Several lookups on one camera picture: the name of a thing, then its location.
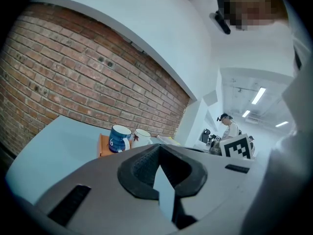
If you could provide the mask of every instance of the white mug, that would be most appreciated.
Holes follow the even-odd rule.
[[[132,148],[144,146],[147,144],[153,144],[151,139],[151,134],[147,131],[136,129],[134,133],[134,139],[132,143]]]

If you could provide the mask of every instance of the fluorescent light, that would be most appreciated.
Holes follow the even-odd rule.
[[[260,98],[264,94],[265,90],[266,90],[265,88],[262,88],[262,87],[260,88],[259,92],[257,93],[254,100],[252,101],[252,104],[256,104],[260,100]]]
[[[249,113],[250,111],[246,111],[245,114],[243,114],[243,117],[245,118],[246,116],[248,116]]]
[[[286,124],[286,123],[288,123],[288,122],[285,121],[285,122],[283,122],[283,123],[280,123],[280,124],[276,125],[276,127],[282,126],[282,125],[284,125],[284,124]]]

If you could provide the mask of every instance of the table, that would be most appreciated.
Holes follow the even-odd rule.
[[[59,116],[37,134],[10,166],[6,181],[12,192],[35,204],[70,173],[97,158],[99,135],[110,130]],[[153,143],[160,143],[151,138]]]
[[[204,143],[200,140],[196,141],[194,148],[203,150],[204,152],[209,152],[209,150],[210,150],[210,146],[207,146],[206,143]]]

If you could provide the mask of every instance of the black slot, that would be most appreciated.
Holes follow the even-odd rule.
[[[48,215],[59,225],[66,226],[91,190],[88,186],[76,186]]]
[[[226,169],[229,169],[229,170],[233,170],[233,171],[237,171],[237,172],[241,172],[241,173],[245,173],[247,174],[248,171],[250,170],[249,168],[247,167],[242,167],[242,166],[238,166],[238,165],[231,165],[231,164],[228,164],[225,166]]]

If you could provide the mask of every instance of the brick wall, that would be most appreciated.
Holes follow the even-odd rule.
[[[188,95],[109,27],[53,5],[29,5],[0,58],[0,141],[18,154],[57,116],[172,136]]]

